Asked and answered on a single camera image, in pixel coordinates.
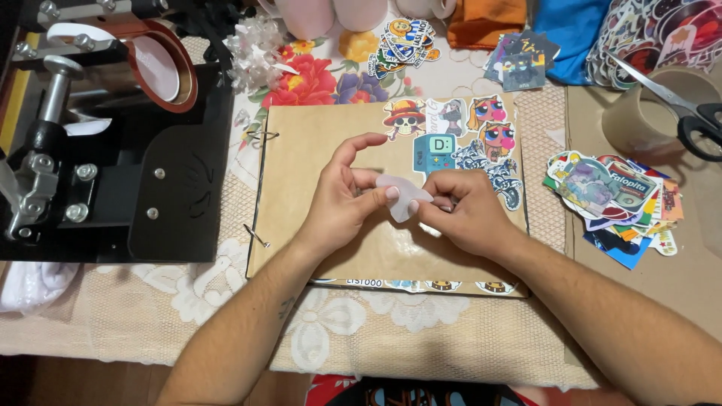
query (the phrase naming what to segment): red flower print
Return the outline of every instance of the red flower print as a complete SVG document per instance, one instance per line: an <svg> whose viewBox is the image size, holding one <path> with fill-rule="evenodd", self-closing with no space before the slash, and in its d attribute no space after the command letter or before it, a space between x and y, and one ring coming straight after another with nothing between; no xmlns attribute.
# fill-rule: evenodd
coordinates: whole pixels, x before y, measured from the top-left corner
<svg viewBox="0 0 722 406"><path fill-rule="evenodd" d="M309 53L296 55L287 62L300 74L284 72L279 86L271 90L261 105L322 105L334 104L331 94L336 91L336 78L326 70L331 59L314 59Z"/></svg>
<svg viewBox="0 0 722 406"><path fill-rule="evenodd" d="M290 45L282 46L281 48L279 48L278 53L281 54L281 57L284 61L288 61L296 55L293 52L293 47Z"/></svg>

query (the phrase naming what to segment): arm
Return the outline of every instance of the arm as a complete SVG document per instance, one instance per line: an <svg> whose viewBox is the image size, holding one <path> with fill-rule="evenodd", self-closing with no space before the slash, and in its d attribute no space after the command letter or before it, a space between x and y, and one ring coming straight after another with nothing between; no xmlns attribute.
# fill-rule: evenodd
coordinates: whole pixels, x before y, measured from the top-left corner
<svg viewBox="0 0 722 406"><path fill-rule="evenodd" d="M156 405L236 405L251 393L318 264L348 244L369 214L399 197L395 186L375 188L378 173L350 168L356 151L387 139L368 133L341 144L321 171L299 231L191 338ZM371 190L356 196L357 189Z"/></svg>
<svg viewBox="0 0 722 406"><path fill-rule="evenodd" d="M604 375L644 405L722 402L722 345L674 311L530 238L509 221L483 170L443 170L418 202L420 220L460 248L519 276ZM492 240L478 230L496 230ZM498 249L507 241L513 250Z"/></svg>

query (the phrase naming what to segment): hand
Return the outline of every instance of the hand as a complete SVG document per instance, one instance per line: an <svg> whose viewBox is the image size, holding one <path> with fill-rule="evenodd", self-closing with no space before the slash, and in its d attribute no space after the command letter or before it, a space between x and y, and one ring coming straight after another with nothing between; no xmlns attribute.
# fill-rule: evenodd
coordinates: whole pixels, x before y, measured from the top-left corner
<svg viewBox="0 0 722 406"><path fill-rule="evenodd" d="M356 152L381 145L387 139L385 134L372 132L349 138L321 171L306 220L295 236L312 254L325 258L345 246L358 234L369 214L399 198L395 186L376 187L378 172L350 168ZM357 196L358 189L366 192Z"/></svg>
<svg viewBox="0 0 722 406"><path fill-rule="evenodd" d="M497 261L500 255L508 254L501 247L514 246L513 241L522 235L481 169L434 171L423 189L434 197L433 204L414 200L409 210L464 251ZM459 199L456 207L450 196Z"/></svg>

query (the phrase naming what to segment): cardboard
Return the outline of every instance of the cardboard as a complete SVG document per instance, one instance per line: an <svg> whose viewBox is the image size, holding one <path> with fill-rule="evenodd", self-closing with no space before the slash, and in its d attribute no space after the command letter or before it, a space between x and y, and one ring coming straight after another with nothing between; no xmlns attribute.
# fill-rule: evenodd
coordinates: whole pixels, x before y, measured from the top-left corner
<svg viewBox="0 0 722 406"><path fill-rule="evenodd" d="M596 87L567 88L569 150L587 155L619 153L601 130L602 111L618 96L618 92ZM679 252L662 256L648 249L636 268L627 270L585 241L584 223L573 216L573 258L679 312L722 341L718 312L722 308L718 293L722 286L722 167L688 152L663 165L643 156L632 157L679 182L684 220L672 231Z"/></svg>
<svg viewBox="0 0 722 406"><path fill-rule="evenodd" d="M506 121L514 122L513 100L507 95L502 99L508 112ZM465 98L465 101L467 106L471 105L471 98ZM265 146L254 230L271 246L265 249L261 244L252 244L248 277L254 276L301 226L316 189L318 174L338 145L348 137L367 131L387 132L389 128L383 125L386 117L383 103L270 108L266 130L278 132L280 136L269 140ZM470 131L457 138L457 144L464 147L477 134ZM518 164L518 177L523 178L521 139L518 135L515 138L517 145L511 157ZM357 154L353 166L403 176L421 187L424 175L413 171L413 141L414 137L397 137L395 142L363 150ZM518 210L508 212L508 215L519 228L527 230L524 201ZM391 219L387 209L378 210L366 219L356 239L321 263L313 278L324 285L364 288L379 288L374 281L383 281L382 288L389 288L387 282L420 281L416 287L400 288L409 292L477 295L490 294L477 282L493 281L516 285L517 288L508 295L529 295L517 277L488 259L462 251L435 230L422 227L414 218L398 224ZM479 232L494 238L493 230ZM443 290L426 286L423 281L464 283Z"/></svg>

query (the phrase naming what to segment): pink mug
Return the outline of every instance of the pink mug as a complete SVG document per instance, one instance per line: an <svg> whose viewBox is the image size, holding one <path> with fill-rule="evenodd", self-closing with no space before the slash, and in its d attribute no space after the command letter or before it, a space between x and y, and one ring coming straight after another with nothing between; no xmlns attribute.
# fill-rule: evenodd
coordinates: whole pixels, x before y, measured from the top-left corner
<svg viewBox="0 0 722 406"><path fill-rule="evenodd" d="M273 18L282 18L288 32L300 40L313 40L326 34L334 26L331 0L258 0Z"/></svg>

